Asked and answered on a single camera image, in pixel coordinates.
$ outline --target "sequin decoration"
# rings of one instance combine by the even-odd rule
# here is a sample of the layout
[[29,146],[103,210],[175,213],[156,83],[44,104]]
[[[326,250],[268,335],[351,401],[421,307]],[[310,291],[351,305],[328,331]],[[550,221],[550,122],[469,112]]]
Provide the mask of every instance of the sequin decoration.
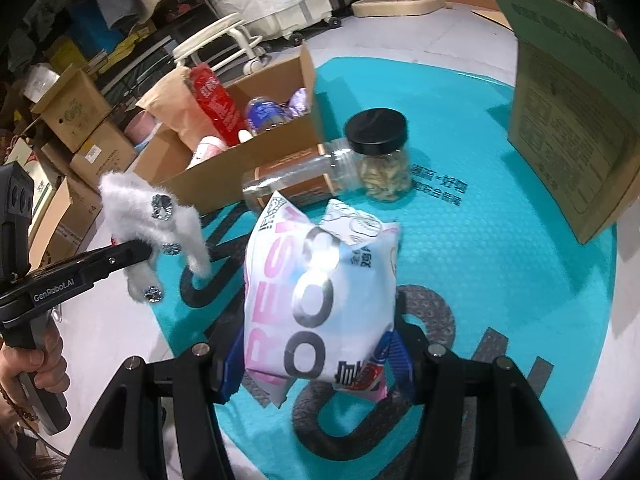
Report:
[[175,256],[182,252],[182,246],[180,244],[162,244],[162,252],[169,256]]
[[157,288],[155,285],[148,286],[142,291],[142,294],[144,294],[145,300],[149,303],[157,303],[162,300],[162,290]]
[[171,197],[167,195],[154,195],[151,199],[151,207],[153,208],[151,216],[156,220],[166,221],[174,212],[174,204]]

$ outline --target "human hand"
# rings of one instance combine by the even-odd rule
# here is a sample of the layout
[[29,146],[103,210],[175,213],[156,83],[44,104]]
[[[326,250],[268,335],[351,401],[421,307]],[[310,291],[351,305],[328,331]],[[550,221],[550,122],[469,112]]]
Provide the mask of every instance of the human hand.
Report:
[[36,388],[51,393],[62,393],[69,387],[66,360],[62,357],[63,341],[53,320],[49,321],[44,332],[44,346],[45,351],[11,348],[7,345],[0,349],[0,384],[17,406],[29,407],[18,380],[18,375],[22,372],[36,372],[33,381]]

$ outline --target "white plush toy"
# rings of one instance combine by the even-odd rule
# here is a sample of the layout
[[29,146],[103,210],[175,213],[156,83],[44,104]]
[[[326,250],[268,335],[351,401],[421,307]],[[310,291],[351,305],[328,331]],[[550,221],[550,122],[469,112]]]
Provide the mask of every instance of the white plush toy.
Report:
[[100,195],[105,222],[117,243],[137,239],[153,247],[147,261],[124,269],[129,295],[135,301],[162,300],[164,291],[156,275],[159,253],[184,253],[191,272],[201,278],[210,275],[211,262],[196,208],[181,206],[167,190],[133,173],[105,174]]

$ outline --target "bracelet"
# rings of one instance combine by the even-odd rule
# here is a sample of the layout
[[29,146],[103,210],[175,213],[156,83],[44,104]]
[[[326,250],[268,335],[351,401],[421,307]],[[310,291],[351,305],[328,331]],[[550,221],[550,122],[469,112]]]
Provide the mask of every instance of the bracelet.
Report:
[[2,398],[4,401],[14,410],[14,412],[21,418],[23,421],[28,420],[29,422],[37,422],[38,417],[33,415],[33,413],[28,412],[24,408],[17,406],[9,397],[9,394],[4,390],[2,384],[0,384],[0,394],[2,394]]

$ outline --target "white snack bag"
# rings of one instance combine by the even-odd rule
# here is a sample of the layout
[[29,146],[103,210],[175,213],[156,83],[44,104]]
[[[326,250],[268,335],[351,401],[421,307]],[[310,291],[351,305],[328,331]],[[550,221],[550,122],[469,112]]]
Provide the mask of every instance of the white snack bag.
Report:
[[[397,222],[383,223],[370,213],[360,211],[338,199],[332,198],[326,205],[320,227],[340,238],[347,245],[370,242],[380,233],[396,236],[396,245],[401,233]],[[397,251],[392,250],[391,261],[394,275],[396,275]],[[388,353],[388,343],[391,332],[383,335],[373,353],[363,364],[358,363],[354,373],[358,379],[352,384],[342,385],[338,378],[349,374],[350,370],[338,370],[334,388],[338,391],[378,402],[386,397],[385,361]]]
[[353,386],[394,327],[398,235],[348,245],[273,194],[246,249],[244,366],[274,404],[296,378]]

